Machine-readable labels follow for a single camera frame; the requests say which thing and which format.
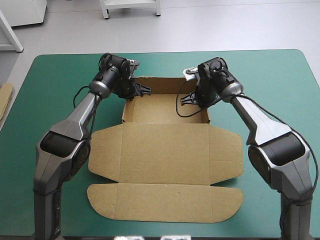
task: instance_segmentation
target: green table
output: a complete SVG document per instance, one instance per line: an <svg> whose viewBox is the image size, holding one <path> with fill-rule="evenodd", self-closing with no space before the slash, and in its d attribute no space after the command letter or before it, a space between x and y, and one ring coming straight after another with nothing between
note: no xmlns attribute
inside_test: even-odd
<svg viewBox="0 0 320 240"><path fill-rule="evenodd" d="M255 50L216 52L128 53L140 61L136 76L179 77L185 68L213 57L223 57L244 85L245 93L286 120L310 142L320 156L320 91L302 52ZM97 73L101 54L38 56L22 85L0 132L0 235L31 235L35 145L54 123L73 109L77 90ZM112 95L97 111L94 130L121 123L125 101ZM209 109L211 124L236 132L245 143L249 131L230 104ZM87 199L90 184L107 182L84 165L63 186L62 233L65 236L161 236L190 234L198 237L278 237L280 195L269 189L252 167L243 147L242 176L217 184L240 188L244 202L227 221L215 224L120 221L97 214ZM310 162L314 177L314 165ZM314 194L311 234L320 237L320 190Z"/></svg>

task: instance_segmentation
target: cardboard flap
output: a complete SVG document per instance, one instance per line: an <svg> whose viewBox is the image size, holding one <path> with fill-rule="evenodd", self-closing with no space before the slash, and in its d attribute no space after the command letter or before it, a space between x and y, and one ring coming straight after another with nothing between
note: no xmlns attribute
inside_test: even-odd
<svg viewBox="0 0 320 240"><path fill-rule="evenodd" d="M119 182L123 124L92 134L89 171Z"/></svg>
<svg viewBox="0 0 320 240"><path fill-rule="evenodd" d="M123 123L91 145L89 170L120 183L210 185L242 173L240 137L208 124Z"/></svg>
<svg viewBox="0 0 320 240"><path fill-rule="evenodd" d="M87 189L87 195L91 206L96 207L96 211L102 216L115 218L116 200L118 192L117 183L112 184L92 184Z"/></svg>
<svg viewBox="0 0 320 240"><path fill-rule="evenodd" d="M6 107L11 97L13 91L13 85L10 83L5 83L0 88L0 120L5 114Z"/></svg>
<svg viewBox="0 0 320 240"><path fill-rule="evenodd" d="M210 184L233 179L243 173L241 136L209 126Z"/></svg>
<svg viewBox="0 0 320 240"><path fill-rule="evenodd" d="M204 185L94 184L87 194L94 210L106 218L151 222L222 222L243 201L237 188Z"/></svg>

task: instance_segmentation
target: cardboard box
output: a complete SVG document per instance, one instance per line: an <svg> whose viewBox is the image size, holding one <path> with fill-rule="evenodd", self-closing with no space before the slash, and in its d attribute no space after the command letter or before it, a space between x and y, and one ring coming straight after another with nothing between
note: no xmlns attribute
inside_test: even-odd
<svg viewBox="0 0 320 240"><path fill-rule="evenodd" d="M116 220L217 223L240 208L240 189L210 186L243 172L241 137L209 125L206 110L176 113L184 78L139 77L152 95L127 100L122 124L92 135L89 170L118 183L93 184L92 207ZM195 89L185 85L182 94ZM196 105L179 107L184 114Z"/></svg>
<svg viewBox="0 0 320 240"><path fill-rule="evenodd" d="M13 86L11 83L5 83L2 87L0 87L0 121L5 114L6 108L11 98L12 91Z"/></svg>

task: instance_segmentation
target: black cable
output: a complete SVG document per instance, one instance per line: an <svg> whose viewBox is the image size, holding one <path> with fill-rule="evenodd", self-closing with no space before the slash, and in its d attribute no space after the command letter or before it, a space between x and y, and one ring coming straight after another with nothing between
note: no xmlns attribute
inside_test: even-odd
<svg viewBox="0 0 320 240"><path fill-rule="evenodd" d="M83 86L79 89L79 91L74 95L73 97L73 106L74 108L76 108L76 98L77 96L81 93L81 91L83 89L90 89L89 93L94 94L94 100L93 100L93 113L92 113L92 122L91 122L91 127L90 127L90 131L89 131L89 135L86 139L84 148L81 150L80 155L83 153L83 151L85 151L85 149L88 147L89 141L91 139L93 130L94 130L94 125L95 125L95 120L96 120L96 113L97 113L97 108L98 108L98 103L97 103L97 97L101 98L101 95L98 92L95 92L90 86Z"/></svg>
<svg viewBox="0 0 320 240"><path fill-rule="evenodd" d="M221 97L221 98L218 98L217 100L213 101L212 103L208 104L207 106L205 106L204 108L190 114L190 115L181 115L178 111L178 98L179 98L179 95L181 94L183 88L185 87L186 85L186 82L184 83L184 85L181 87L180 91L178 92L177 96L176 96L176 99L175 99L175 110L176 110L176 113L182 117L182 118L188 118L188 117L191 117L191 116L194 116L198 113L200 113L201 111L203 110L206 110L208 109L209 107L217 104L218 102L220 102L221 100L223 99L226 99L226 98L229 98L231 97L231 100L230 100L230 103L232 102L233 98L235 97L239 97L239 98L244 98L244 99L248 99L250 100L252 103L254 103L259 109L261 109L262 111L264 111L265 113L267 113L268 115L272 116L273 118L275 118L276 120L278 120L280 123L282 124L285 124L287 126L289 126L289 128L291 128L296 134L298 134L300 136L300 138L304 141L304 143L308 146L309 150L310 150L310 153L312 155L312 158L313 158L313 161L314 161L314 166L315 166L315 179L314 179L314 183L313 183L313 186L312 186L312 190L308 196L307 199L305 200L292 200L292 199L289 199L287 198L284 194L282 194L286 200L290 203L290 204L293 204L295 206L304 206L304 205L307 205L309 204L311 201L312 201L312 198L313 198L313 194L316 190L316 187L317 187L317 184L318 184L318 178L319 178L319 166L318 166L318 161L317 161L317 158L316 158L316 155L312 149L312 147L310 146L310 144L307 142L307 140L297 131L295 130L293 127L291 127L289 124L287 124L286 122L284 122L283 120L281 120L279 117L277 117L276 115L274 115L273 113L271 113L270 111L268 111L267 109L265 109L264 107L262 107L260 104L258 104L255 100L253 100L251 97L249 96L246 96L246 95L243 95L242 93L238 93L238 94L230 94L230 95L227 95L227 96L224 96L224 97ZM279 220L279 225L280 225L280 230L281 230L281 236L286 236L286 233L284 231L284 226L283 226L283 216L284 216L284 213L287 212L289 210L289 205L287 206L286 209L282 209L281 211L281 214L280 214L280 220Z"/></svg>
<svg viewBox="0 0 320 240"><path fill-rule="evenodd" d="M79 89L79 91L74 95L73 97L73 107L76 108L76 98L78 97L78 95L81 93L81 91L83 89L91 89L89 86L83 86Z"/></svg>

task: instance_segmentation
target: white floor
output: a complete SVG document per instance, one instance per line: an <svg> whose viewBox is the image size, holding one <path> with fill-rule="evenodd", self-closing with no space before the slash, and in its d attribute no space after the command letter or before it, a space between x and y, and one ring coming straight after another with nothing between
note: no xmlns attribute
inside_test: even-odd
<svg viewBox="0 0 320 240"><path fill-rule="evenodd" d="M24 52L7 79L13 100L41 54L299 49L320 84L320 0L162 0L161 11L105 20L99 0L48 0L44 25L14 30Z"/></svg>

